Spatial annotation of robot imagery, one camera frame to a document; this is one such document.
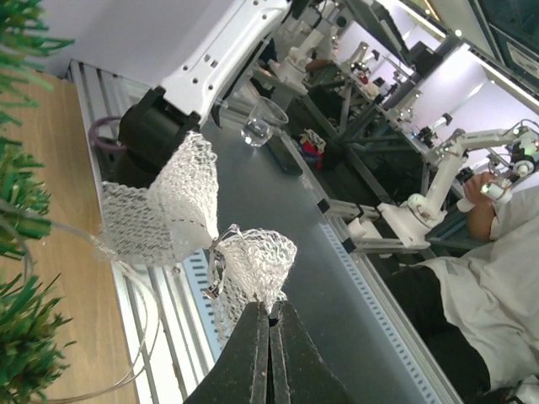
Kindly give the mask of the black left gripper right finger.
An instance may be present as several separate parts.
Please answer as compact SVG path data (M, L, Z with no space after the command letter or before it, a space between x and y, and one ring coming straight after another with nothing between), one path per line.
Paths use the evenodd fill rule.
M323 361L289 301L269 318L269 403L356 403Z

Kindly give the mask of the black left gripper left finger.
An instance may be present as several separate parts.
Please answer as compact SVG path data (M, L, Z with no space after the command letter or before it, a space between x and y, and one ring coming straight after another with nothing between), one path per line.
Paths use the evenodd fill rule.
M185 401L267 402L269 329L264 305L247 304L217 362Z

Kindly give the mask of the silver mesh ribbon bow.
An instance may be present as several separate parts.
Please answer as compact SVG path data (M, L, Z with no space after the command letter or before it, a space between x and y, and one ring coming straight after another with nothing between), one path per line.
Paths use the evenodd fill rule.
M104 182L99 248L130 265L173 267L193 253L209 253L205 295L216 312L221 342L232 334L245 306L272 311L283 290L297 247L277 231L217 228L217 155L211 143L189 132L146 189Z

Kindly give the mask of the small green christmas tree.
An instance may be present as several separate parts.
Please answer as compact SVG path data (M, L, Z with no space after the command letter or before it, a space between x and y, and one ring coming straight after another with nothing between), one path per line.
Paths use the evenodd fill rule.
M39 1L1 3L1 128L21 126L11 109L36 109L39 103L23 87L50 84L38 78L46 58L72 44L48 35ZM56 337L69 321L56 312L60 298L51 296L34 273L30 241L51 234L51 195L35 177L44 165L22 141L1 137L1 256L20 261L21 271L1 278L1 401L44 402L45 390L67 369Z

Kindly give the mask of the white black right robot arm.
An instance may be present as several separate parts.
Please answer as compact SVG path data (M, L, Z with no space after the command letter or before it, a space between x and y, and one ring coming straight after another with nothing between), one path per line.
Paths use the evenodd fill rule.
M262 41L291 9L289 1L235 1L194 53L148 90L120 120L115 181L147 188L190 130L206 121L220 93L246 70Z

